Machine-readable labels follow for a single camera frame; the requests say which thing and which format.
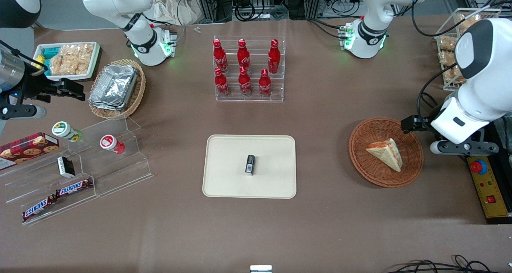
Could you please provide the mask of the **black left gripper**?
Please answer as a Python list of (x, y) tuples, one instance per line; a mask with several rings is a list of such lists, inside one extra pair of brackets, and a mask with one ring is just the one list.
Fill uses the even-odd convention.
[(413, 131), (429, 131), (435, 133), (435, 129), (430, 125), (431, 118), (419, 115), (408, 116), (402, 120), (402, 132), (409, 134)]

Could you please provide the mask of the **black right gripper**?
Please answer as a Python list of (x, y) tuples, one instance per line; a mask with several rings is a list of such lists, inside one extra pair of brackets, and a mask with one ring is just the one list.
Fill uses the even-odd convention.
[(26, 98), (37, 99), (37, 96), (49, 96), (42, 98), (46, 103), (50, 103), (50, 96), (75, 98), (82, 102), (86, 98), (84, 86), (68, 78), (61, 78), (57, 83), (48, 79), (45, 74), (24, 75), (18, 82), (18, 104), (22, 104)]

